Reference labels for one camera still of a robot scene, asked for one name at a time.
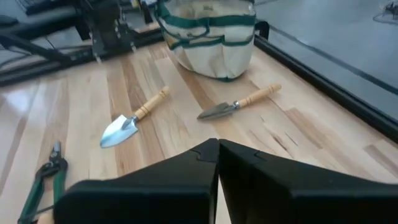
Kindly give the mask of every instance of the glossy wood surface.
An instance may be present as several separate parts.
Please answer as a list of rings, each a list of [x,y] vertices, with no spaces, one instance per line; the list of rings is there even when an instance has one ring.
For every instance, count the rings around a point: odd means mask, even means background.
[[[232,116],[197,120],[204,109],[242,99],[271,83],[282,84],[282,89]],[[138,133],[116,147],[100,148],[101,135],[113,119],[133,115],[166,85],[170,95],[139,122]],[[0,223],[16,222],[35,172],[57,140],[69,163],[67,187],[134,172],[208,138],[398,182],[394,143],[258,49],[249,70],[231,83],[187,71],[164,43],[102,64],[73,67],[1,88],[0,124]],[[52,203],[52,185],[46,187],[41,207]],[[219,194],[217,222],[227,224]]]

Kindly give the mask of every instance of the wood grain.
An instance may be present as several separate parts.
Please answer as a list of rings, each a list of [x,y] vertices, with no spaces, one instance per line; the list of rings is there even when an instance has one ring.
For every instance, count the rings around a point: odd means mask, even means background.
[[[197,121],[215,104],[281,83],[267,100],[232,116]],[[163,88],[170,95],[126,142],[101,149],[103,130]],[[380,182],[398,182],[397,145],[255,49],[249,70],[231,83],[189,72],[164,43],[101,65],[90,63],[0,89],[0,220],[15,223],[34,175],[56,140],[69,163],[67,187],[110,179],[225,138],[277,156]],[[44,206],[52,202],[48,186]],[[217,221],[230,223],[219,192]]]

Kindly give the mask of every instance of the narrow trowel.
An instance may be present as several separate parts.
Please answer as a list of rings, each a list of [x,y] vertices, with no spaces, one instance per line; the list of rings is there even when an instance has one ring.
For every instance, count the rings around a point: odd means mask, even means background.
[[[233,113],[234,111],[244,108],[266,96],[270,95],[271,93],[275,93],[276,91],[280,90],[282,85],[280,84],[272,84],[268,86],[266,89],[258,90],[255,93],[249,95],[245,99],[236,100],[232,103],[232,105],[227,104],[227,102],[220,103],[212,108],[209,108],[199,114],[198,119],[213,119],[219,118],[222,116],[226,116],[228,114]]]
[[[169,94],[169,87],[164,87],[156,96],[141,106],[131,118],[120,115],[104,131],[100,146],[102,148],[115,146],[138,131],[136,123],[147,115],[157,104]]]

